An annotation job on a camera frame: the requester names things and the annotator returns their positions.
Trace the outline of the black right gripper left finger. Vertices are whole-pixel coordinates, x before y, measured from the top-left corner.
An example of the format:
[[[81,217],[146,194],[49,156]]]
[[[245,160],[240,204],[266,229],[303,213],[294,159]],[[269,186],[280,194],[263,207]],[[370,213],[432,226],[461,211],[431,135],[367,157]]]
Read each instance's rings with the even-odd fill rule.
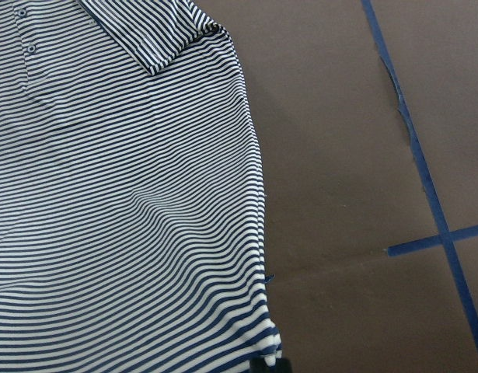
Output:
[[[249,361],[249,373],[267,373],[267,364],[263,358],[253,358]]]

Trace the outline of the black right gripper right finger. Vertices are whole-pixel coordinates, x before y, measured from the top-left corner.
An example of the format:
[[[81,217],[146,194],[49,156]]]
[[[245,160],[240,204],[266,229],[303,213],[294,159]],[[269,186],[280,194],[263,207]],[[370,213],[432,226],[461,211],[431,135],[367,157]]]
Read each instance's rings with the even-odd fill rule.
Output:
[[[288,358],[276,359],[276,373],[292,373],[291,362]]]

